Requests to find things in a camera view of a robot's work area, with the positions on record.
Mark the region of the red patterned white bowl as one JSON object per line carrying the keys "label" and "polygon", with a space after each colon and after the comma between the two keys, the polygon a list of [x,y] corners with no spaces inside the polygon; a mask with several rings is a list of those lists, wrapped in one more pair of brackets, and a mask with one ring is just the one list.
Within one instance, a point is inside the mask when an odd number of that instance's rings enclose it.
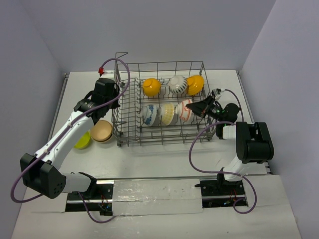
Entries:
{"label": "red patterned white bowl", "polygon": [[189,121],[191,118],[192,110],[186,106],[187,104],[191,104],[191,103],[192,103],[191,99],[186,99],[175,106],[175,114],[177,114],[178,117],[184,122]]}

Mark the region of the large orange plastic bowl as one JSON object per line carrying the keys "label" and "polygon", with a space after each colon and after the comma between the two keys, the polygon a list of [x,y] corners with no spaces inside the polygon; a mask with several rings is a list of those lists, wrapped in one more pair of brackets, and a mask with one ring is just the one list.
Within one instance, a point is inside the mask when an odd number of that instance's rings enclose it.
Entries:
{"label": "large orange plastic bowl", "polygon": [[204,78],[201,75],[193,75],[187,78],[188,90],[187,93],[194,96],[201,92],[204,87]]}

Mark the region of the white striped ceramic bowl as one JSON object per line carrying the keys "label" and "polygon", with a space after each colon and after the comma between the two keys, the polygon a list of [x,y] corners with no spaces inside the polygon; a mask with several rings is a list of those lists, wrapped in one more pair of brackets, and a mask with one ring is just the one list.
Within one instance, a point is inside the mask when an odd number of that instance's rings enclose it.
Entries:
{"label": "white striped ceramic bowl", "polygon": [[173,76],[168,82],[169,91],[175,95],[184,93],[187,87],[187,79],[181,75]]}

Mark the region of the pale yellow flower bowl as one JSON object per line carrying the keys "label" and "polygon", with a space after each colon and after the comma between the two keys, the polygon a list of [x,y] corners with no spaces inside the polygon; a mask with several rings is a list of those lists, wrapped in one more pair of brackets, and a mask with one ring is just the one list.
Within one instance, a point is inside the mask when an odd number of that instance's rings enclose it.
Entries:
{"label": "pale yellow flower bowl", "polygon": [[159,125],[169,125],[174,118],[175,108],[173,103],[165,103],[157,109]]}

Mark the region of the tan ceramic bowl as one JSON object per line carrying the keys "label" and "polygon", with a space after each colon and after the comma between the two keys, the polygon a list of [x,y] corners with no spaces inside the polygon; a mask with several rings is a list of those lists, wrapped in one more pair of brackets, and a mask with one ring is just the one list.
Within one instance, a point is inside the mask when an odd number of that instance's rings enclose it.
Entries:
{"label": "tan ceramic bowl", "polygon": [[106,120],[99,120],[91,129],[91,138],[99,143],[107,142],[111,139],[113,133],[113,126]]}

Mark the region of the small orange plastic bowl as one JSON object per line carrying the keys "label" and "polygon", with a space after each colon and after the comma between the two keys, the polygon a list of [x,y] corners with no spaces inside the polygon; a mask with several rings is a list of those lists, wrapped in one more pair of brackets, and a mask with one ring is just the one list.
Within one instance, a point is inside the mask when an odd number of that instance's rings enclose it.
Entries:
{"label": "small orange plastic bowl", "polygon": [[147,78],[143,81],[143,93],[147,97],[153,97],[160,93],[161,83],[156,78]]}

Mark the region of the blue floral ceramic bowl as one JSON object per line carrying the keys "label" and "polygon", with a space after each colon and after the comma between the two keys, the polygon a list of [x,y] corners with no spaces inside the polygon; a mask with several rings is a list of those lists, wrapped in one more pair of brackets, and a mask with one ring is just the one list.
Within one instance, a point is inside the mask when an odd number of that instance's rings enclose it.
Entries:
{"label": "blue floral ceramic bowl", "polygon": [[142,122],[146,126],[152,126],[157,117],[157,107],[154,104],[143,106],[140,112]]}

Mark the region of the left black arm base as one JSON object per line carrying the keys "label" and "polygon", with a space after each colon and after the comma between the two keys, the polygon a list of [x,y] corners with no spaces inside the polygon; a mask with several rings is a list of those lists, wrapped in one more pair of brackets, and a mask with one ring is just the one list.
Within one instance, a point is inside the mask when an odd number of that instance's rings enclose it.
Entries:
{"label": "left black arm base", "polygon": [[[86,206],[90,212],[98,212],[100,216],[113,216],[112,202],[113,202],[114,181],[98,180],[95,191],[91,197],[85,196],[81,193]],[[65,212],[85,212],[85,206],[78,192],[67,194]]]}

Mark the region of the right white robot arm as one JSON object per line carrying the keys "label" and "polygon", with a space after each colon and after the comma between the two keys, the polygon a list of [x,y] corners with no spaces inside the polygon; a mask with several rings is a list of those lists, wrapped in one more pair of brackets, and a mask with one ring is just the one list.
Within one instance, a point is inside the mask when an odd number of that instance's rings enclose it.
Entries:
{"label": "right white robot arm", "polygon": [[235,140],[236,156],[219,172],[217,172],[217,191],[227,195],[234,188],[234,182],[244,178],[251,166],[263,164],[274,156],[274,147],[271,136],[265,122],[247,123],[237,121],[241,107],[235,103],[228,103],[222,108],[215,102],[215,97],[209,96],[206,99],[190,103],[186,108],[201,118],[209,116],[216,120],[215,123],[207,126],[201,131],[191,144],[188,158],[190,165],[198,172],[204,170],[196,168],[191,161],[191,153],[196,141],[212,127],[216,128],[216,135],[222,140]]}

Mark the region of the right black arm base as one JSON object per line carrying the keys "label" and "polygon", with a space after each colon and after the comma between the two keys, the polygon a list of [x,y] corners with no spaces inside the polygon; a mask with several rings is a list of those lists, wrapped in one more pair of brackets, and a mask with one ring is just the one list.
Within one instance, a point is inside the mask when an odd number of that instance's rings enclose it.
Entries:
{"label": "right black arm base", "polygon": [[218,174],[215,180],[200,180],[195,188],[200,188],[203,208],[247,206],[245,190],[242,181],[229,182],[223,174]]}

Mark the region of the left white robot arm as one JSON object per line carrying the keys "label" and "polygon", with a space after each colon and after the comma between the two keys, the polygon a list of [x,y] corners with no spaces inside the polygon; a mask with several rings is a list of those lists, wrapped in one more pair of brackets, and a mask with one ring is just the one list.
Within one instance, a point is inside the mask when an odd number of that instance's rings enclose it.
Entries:
{"label": "left white robot arm", "polygon": [[110,109],[119,107],[120,88],[114,80],[99,78],[94,90],[74,107],[58,133],[35,154],[20,159],[23,184],[54,199],[61,193],[80,192],[85,198],[97,194],[96,179],[86,173],[62,174],[59,169],[79,139]]}

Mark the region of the lime green plastic bowl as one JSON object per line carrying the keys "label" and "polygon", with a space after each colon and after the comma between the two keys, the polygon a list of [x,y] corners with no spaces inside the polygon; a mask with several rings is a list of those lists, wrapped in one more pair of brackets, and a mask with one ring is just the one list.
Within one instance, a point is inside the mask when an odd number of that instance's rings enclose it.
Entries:
{"label": "lime green plastic bowl", "polygon": [[77,141],[77,143],[74,145],[75,149],[84,149],[87,147],[90,143],[90,133],[87,131],[84,133],[84,135]]}

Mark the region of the clear plastic tape sheet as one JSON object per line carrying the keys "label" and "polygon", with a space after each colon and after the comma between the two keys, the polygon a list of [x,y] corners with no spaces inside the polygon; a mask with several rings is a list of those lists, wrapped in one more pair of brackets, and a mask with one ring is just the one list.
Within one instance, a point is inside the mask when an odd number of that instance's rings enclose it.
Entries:
{"label": "clear plastic tape sheet", "polygon": [[202,213],[198,179],[115,181],[112,212],[115,216]]}

